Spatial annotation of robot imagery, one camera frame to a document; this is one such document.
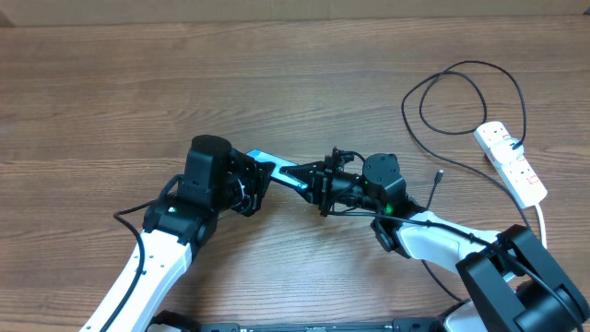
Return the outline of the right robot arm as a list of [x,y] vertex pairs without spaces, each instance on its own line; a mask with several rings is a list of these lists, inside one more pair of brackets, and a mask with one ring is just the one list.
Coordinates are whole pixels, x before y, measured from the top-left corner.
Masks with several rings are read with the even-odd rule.
[[334,149],[324,160],[281,161],[276,179],[324,216],[370,217],[387,252],[430,262],[460,277],[468,299],[441,321],[444,331],[581,331],[589,304],[526,226],[479,231],[438,218],[407,193],[396,155],[373,154],[359,174],[357,153]]

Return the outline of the Samsung Galaxy smartphone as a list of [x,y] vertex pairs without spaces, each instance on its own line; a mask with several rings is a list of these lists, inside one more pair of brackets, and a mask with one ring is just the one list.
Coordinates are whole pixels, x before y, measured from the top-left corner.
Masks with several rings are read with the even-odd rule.
[[275,168],[271,172],[271,180],[272,181],[279,183],[279,184],[283,184],[286,187],[289,187],[289,188],[294,189],[296,191],[302,191],[308,187],[308,185],[306,183],[302,182],[301,180],[298,180],[298,179],[296,179],[290,175],[287,175],[281,171],[281,169],[283,167],[296,166],[296,163],[289,161],[289,160],[281,159],[280,157],[277,157],[275,155],[272,155],[270,153],[264,152],[259,149],[252,149],[252,150],[248,151],[246,153],[246,155],[255,159],[256,161],[259,161],[259,162],[273,163],[275,165]]

